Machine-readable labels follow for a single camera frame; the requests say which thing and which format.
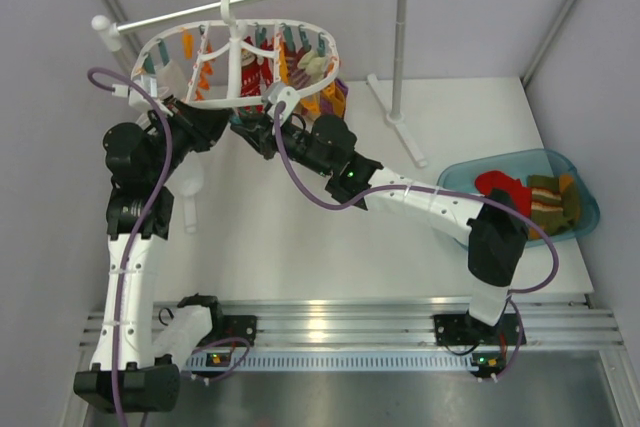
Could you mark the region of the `white oval clip hanger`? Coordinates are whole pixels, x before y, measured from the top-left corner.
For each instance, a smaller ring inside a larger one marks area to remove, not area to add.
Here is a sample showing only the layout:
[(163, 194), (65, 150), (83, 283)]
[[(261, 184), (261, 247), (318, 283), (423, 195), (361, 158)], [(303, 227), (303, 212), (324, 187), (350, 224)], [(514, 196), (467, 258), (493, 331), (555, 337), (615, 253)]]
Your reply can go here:
[[(298, 101), (311, 99), (327, 90), (336, 80), (340, 56), (334, 37), (320, 27), (305, 24), (300, 21), (282, 19), (238, 19), (231, 10), (235, 0), (221, 0), (217, 7), (220, 10), (219, 20), (208, 20), (202, 23), (191, 22), (167, 29), (153, 37), (143, 47), (131, 70), (131, 77), (136, 78), (146, 73), (144, 64), (151, 52), (151, 48), (166, 38), (179, 33), (190, 33), (202, 27), (200, 48), (192, 68), (190, 80), (186, 83), (184, 101), (202, 110), (219, 110), (224, 108), (244, 108), (256, 106), (261, 101), (260, 96), (243, 96), (241, 88), (242, 54), (248, 52), (267, 62), (272, 68), (272, 83), (276, 86), (283, 84), (295, 92)], [(307, 43), (306, 35), (315, 33), (319, 36), (317, 45), (324, 48), (319, 56), (323, 61), (320, 65), (321, 75), (304, 87), (295, 87), (289, 80), (286, 64), (285, 49), (288, 47), (289, 32), (296, 27), (301, 41)], [(228, 76), (227, 94), (221, 99), (196, 98), (196, 83), (205, 64), (215, 61), (218, 57), (227, 57)]]

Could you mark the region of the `olive orange striped sock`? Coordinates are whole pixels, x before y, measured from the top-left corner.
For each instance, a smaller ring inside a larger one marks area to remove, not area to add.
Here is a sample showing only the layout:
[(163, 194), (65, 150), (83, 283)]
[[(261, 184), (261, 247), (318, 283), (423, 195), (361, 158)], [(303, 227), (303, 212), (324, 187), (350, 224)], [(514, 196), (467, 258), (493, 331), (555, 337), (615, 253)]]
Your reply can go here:
[(581, 195), (576, 178), (568, 173), (557, 177), (531, 175), (531, 220), (549, 237), (573, 230), (582, 217)]

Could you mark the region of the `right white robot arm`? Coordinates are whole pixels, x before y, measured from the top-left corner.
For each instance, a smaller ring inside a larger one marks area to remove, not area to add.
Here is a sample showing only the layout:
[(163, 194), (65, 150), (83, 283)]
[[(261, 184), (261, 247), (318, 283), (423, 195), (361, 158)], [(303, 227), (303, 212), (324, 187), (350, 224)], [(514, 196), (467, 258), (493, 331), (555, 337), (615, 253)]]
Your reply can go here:
[(465, 246), (474, 279), (471, 302), (443, 344), (478, 347), (503, 342), (502, 317), (528, 239), (527, 225), (507, 192), (463, 194), (400, 175), (358, 153), (356, 135), (335, 115), (323, 115), (305, 129), (291, 121), (276, 128), (269, 115), (250, 114), (233, 122), (231, 129), (264, 159), (279, 155), (288, 171), (298, 163), (326, 177), (325, 189), (333, 199), (327, 209), (355, 206), (405, 215)]

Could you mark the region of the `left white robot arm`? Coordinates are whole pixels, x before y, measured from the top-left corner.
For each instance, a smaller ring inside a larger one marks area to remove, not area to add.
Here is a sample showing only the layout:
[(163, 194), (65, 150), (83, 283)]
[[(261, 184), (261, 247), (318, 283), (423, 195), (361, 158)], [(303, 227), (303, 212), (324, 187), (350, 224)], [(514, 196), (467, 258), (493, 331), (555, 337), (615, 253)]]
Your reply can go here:
[(96, 351), (73, 389), (95, 409), (127, 413), (174, 409), (180, 371), (202, 342), (225, 335), (216, 297), (183, 298), (174, 319), (152, 334), (155, 284), (169, 238), (174, 196), (165, 183), (188, 154), (210, 150), (223, 135), (229, 110), (200, 110), (181, 101), (169, 115), (149, 111), (150, 126), (120, 123), (103, 138), (112, 190), (107, 206), (109, 281)]

